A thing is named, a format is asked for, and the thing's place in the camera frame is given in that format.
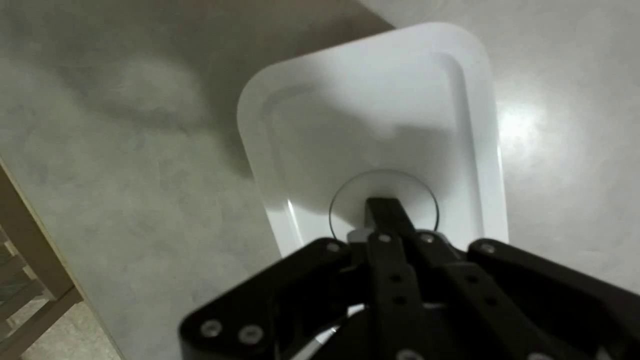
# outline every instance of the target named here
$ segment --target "white plastic tray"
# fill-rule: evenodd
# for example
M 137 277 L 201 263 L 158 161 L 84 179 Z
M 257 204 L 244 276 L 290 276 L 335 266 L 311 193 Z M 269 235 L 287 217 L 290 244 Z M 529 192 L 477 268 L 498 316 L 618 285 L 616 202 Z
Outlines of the white plastic tray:
M 489 55 L 463 27 L 420 23 L 275 64 L 247 83 L 238 125 L 285 255 L 332 233 L 335 193 L 365 172 L 400 173 L 367 192 L 400 195 L 420 228 L 435 226 L 426 183 L 461 248 L 509 238 Z M 335 213 L 338 238 L 362 208 Z

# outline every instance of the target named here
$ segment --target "bolt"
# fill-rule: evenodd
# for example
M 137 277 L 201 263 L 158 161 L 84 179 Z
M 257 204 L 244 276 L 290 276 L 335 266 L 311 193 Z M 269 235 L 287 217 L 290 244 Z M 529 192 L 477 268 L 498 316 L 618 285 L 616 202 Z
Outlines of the bolt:
M 381 241 L 391 241 L 391 240 L 393 240 L 393 235 L 388 235 L 388 233 L 381 233 L 381 235 L 378 235 L 378 240 L 381 240 Z
M 217 337 L 222 331 L 222 323 L 218 319 L 206 319 L 201 326 L 201 334 L 205 337 Z
M 241 331 L 238 331 L 238 340 L 247 345 L 259 343 L 263 340 L 263 335 L 264 335 L 264 329 L 257 323 L 248 323 L 248 326 L 241 328 Z
M 555 360 L 555 358 L 542 351 L 533 351 L 526 355 L 526 360 Z
M 327 246 L 327 250 L 341 251 L 341 246 L 332 241 L 332 244 Z
M 426 244 L 435 244 L 435 235 L 430 235 L 430 233 L 422 233 L 420 240 Z
M 424 360 L 418 351 L 405 348 L 397 354 L 397 360 Z
M 496 253 L 496 246 L 493 246 L 493 244 L 489 244 L 489 241 L 485 241 L 485 244 L 480 246 L 480 250 L 487 251 L 487 253 Z

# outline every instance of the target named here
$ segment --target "black mechanical part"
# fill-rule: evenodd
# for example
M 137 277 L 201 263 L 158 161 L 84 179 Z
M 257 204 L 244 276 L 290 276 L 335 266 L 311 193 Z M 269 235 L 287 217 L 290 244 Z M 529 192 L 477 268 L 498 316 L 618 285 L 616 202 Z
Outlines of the black mechanical part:
M 191 313 L 185 360 L 292 358 L 330 326 L 315 360 L 640 358 L 637 293 L 496 240 L 461 251 L 395 197 L 367 210 L 357 241 L 317 240 Z

